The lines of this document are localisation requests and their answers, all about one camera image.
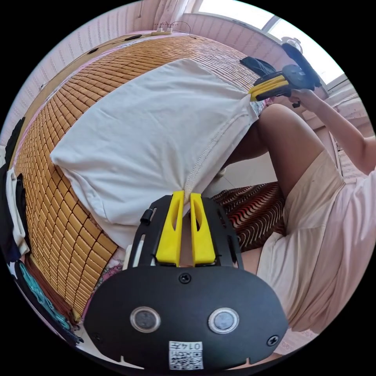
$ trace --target striped blanket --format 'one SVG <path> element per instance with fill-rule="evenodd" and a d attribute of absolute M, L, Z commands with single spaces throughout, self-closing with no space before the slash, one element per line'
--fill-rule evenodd
<path fill-rule="evenodd" d="M 285 199 L 277 182 L 225 190 L 212 199 L 223 206 L 242 252 L 262 247 L 273 232 L 285 235 Z"/>

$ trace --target person's knee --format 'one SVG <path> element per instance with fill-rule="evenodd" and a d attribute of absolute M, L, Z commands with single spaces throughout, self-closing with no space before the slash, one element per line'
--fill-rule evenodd
<path fill-rule="evenodd" d="M 260 136 L 266 133 L 296 131 L 305 127 L 305 121 L 294 111 L 284 105 L 274 103 L 266 107 L 259 116 L 258 130 Z"/>
<path fill-rule="evenodd" d="M 284 105 L 280 105 L 278 103 L 274 103 L 268 107 L 266 107 L 260 114 L 259 118 L 262 121 L 272 121 L 275 119 L 282 118 L 295 118 L 298 116 L 294 111 L 290 110 Z"/>

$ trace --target person's hand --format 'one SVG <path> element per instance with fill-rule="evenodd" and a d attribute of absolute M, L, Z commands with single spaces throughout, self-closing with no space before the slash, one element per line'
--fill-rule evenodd
<path fill-rule="evenodd" d="M 300 101 L 301 105 L 311 112 L 316 112 L 322 102 L 322 100 L 312 90 L 308 89 L 291 90 L 291 97 L 289 98 L 289 101 L 291 103 Z"/>

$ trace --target circular sensor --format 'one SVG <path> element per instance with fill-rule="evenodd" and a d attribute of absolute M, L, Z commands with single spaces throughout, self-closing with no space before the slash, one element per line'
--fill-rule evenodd
<path fill-rule="evenodd" d="M 239 315 L 231 308 L 219 308 L 209 316 L 208 324 L 212 332 L 228 334 L 237 328 Z"/>
<path fill-rule="evenodd" d="M 138 307 L 130 314 L 130 323 L 141 333 L 155 332 L 161 324 L 158 313 L 150 307 Z"/>

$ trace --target bed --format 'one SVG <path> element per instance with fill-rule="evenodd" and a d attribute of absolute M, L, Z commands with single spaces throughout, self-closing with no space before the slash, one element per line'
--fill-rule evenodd
<path fill-rule="evenodd" d="M 258 76 L 240 64 L 244 57 L 198 36 L 145 38 L 111 47 L 63 79 L 25 126 L 13 166 L 16 174 L 23 174 L 33 259 L 78 314 L 118 246 L 80 203 L 49 154 L 77 119 L 106 94 L 174 60 L 193 59 L 214 75 L 249 90 Z"/>

